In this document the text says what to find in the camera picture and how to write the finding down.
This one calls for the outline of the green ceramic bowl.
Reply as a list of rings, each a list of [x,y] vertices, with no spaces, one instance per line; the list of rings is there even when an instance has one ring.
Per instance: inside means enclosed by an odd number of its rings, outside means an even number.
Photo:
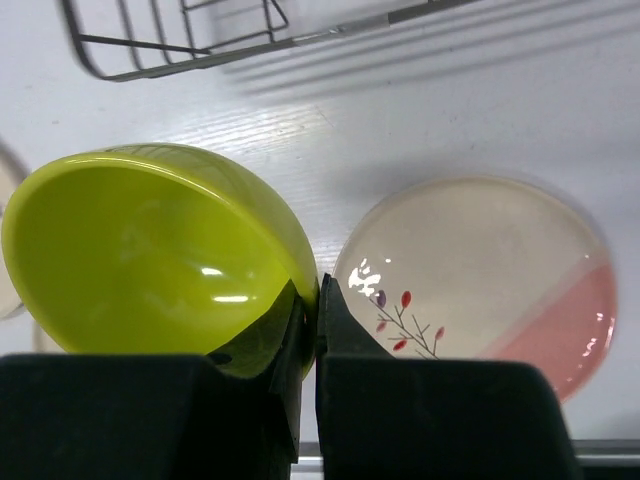
[[[2,253],[40,328],[77,354],[207,354],[252,377],[304,308],[313,364],[319,285],[292,209],[219,154],[147,143],[61,158],[3,212]]]

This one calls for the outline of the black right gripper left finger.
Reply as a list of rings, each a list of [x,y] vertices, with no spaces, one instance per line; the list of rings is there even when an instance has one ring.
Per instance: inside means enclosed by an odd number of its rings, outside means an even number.
[[[5,479],[286,479],[299,458],[304,312],[292,285],[208,355],[1,361]]]

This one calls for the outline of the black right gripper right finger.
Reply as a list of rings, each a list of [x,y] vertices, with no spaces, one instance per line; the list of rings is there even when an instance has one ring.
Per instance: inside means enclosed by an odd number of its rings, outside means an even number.
[[[316,417],[328,479],[579,479],[542,373],[505,361],[396,359],[325,276]]]

